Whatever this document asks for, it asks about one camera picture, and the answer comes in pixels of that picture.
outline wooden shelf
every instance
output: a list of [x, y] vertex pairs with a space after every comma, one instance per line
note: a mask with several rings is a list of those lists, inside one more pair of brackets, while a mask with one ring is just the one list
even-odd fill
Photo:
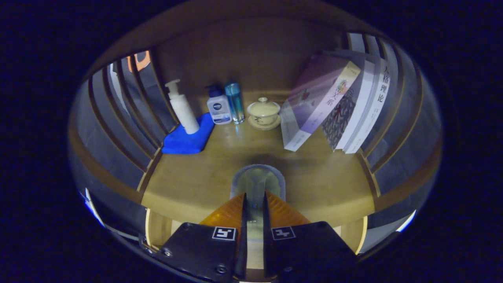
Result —
[[291, 152], [283, 149], [280, 127], [259, 131], [248, 122], [216, 125], [199, 154], [163, 155], [141, 204], [170, 219], [198, 223], [229, 200], [234, 174], [257, 163], [282, 172], [287, 202], [312, 222], [336, 227], [374, 212], [357, 156], [333, 153], [321, 128]]

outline book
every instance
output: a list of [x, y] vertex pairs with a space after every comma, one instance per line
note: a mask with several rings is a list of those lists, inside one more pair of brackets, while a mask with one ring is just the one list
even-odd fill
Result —
[[350, 60], [313, 55], [280, 110], [283, 146], [297, 151], [360, 74]]
[[362, 146], [363, 142], [370, 133], [370, 130], [374, 126], [377, 117], [381, 113], [384, 101], [388, 94], [390, 86], [390, 68], [388, 62], [381, 59], [379, 80], [377, 88], [371, 94], [371, 98], [367, 103], [367, 107], [360, 119], [357, 130], [353, 133], [350, 141], [344, 147], [344, 152], [347, 154], [356, 153], [358, 149]]
[[367, 61], [365, 55], [359, 52], [336, 49], [336, 52], [328, 52], [327, 55], [351, 59], [356, 66], [363, 70], [339, 104], [323, 121], [322, 128], [332, 151], [342, 149], [356, 129], [359, 118], [367, 105], [374, 82], [375, 64]]

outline pump dispenser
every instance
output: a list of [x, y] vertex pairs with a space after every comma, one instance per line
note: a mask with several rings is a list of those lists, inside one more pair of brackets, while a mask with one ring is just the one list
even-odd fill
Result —
[[199, 130], [199, 124], [197, 123], [196, 117], [194, 117], [194, 113], [190, 109], [189, 102], [185, 95], [178, 93], [178, 82], [180, 82], [180, 79], [171, 81], [164, 86], [170, 89], [168, 95], [170, 97], [171, 106], [180, 124], [182, 124], [187, 134], [193, 134]]

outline black background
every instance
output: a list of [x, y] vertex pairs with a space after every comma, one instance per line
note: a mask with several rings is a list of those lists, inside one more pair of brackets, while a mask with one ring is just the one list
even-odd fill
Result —
[[[498, 70], [502, 10], [492, 2], [334, 3], [408, 50], [439, 92], [447, 135], [439, 181], [405, 235], [353, 281], [501, 278]], [[6, 281], [172, 281], [101, 229], [73, 184], [66, 123], [93, 60], [175, 5], [165, 1], [32, 2], [3, 7], [2, 114]], [[440, 73], [445, 81], [439, 79]]]

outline blue cloth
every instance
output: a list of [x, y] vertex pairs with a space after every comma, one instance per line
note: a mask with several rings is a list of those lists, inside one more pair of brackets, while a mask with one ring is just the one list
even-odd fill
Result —
[[187, 134], [180, 125], [176, 130], [164, 138], [162, 153], [164, 154], [196, 154], [201, 152], [210, 137], [215, 124], [210, 113], [203, 114], [197, 119], [199, 130]]

